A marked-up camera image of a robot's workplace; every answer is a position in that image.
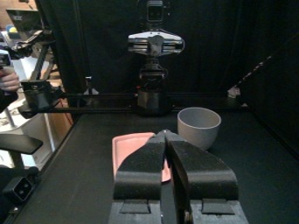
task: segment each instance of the black tabletop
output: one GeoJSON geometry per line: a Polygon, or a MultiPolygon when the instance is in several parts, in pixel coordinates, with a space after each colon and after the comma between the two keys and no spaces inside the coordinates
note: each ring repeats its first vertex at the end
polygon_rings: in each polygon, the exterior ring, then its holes
{"type": "MultiPolygon", "coordinates": [[[[221,112],[210,152],[238,176],[239,201],[250,223],[299,223],[299,165],[249,112],[221,112]]],[[[108,223],[114,192],[112,138],[168,129],[176,113],[83,115],[15,223],[108,223]]],[[[172,188],[163,184],[163,221],[175,222],[172,188]]]]}

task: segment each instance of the gray cup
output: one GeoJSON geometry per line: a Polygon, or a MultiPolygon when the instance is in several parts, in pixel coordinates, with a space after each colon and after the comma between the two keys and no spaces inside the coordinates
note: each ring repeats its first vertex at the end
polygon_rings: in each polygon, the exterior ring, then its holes
{"type": "Polygon", "coordinates": [[[191,144],[207,150],[219,133],[221,116],[206,108],[186,108],[178,115],[178,132],[191,144]]]}

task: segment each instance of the black backdrop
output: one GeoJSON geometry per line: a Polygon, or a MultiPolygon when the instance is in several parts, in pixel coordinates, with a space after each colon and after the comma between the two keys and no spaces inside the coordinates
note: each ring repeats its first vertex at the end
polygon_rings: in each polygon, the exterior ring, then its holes
{"type": "MultiPolygon", "coordinates": [[[[127,51],[139,33],[136,0],[36,0],[56,38],[63,85],[86,91],[92,76],[100,93],[132,92],[146,57],[127,51]]],[[[164,56],[168,92],[227,92],[258,62],[299,32],[298,1],[171,0],[163,28],[186,41],[164,56]]],[[[243,100],[299,152],[298,41],[242,85],[243,100]]]]}

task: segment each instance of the pink tray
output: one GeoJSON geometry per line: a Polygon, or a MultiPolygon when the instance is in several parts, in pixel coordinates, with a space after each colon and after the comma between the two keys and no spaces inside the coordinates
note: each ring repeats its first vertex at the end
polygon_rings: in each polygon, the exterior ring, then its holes
{"type": "MultiPolygon", "coordinates": [[[[124,136],[116,136],[112,139],[112,159],[114,159],[114,173],[118,173],[118,167],[122,165],[127,156],[134,153],[147,142],[150,137],[152,137],[155,133],[135,133],[124,136]]],[[[168,164],[164,160],[163,164],[163,177],[162,181],[168,181],[171,179],[171,171],[168,168],[168,164]]]]}

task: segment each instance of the person's hand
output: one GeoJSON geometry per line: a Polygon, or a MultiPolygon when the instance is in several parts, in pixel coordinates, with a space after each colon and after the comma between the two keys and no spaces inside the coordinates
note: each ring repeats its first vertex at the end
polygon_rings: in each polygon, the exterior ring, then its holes
{"type": "Polygon", "coordinates": [[[0,88],[7,92],[15,92],[20,87],[19,76],[15,70],[6,68],[0,70],[0,88]]]}

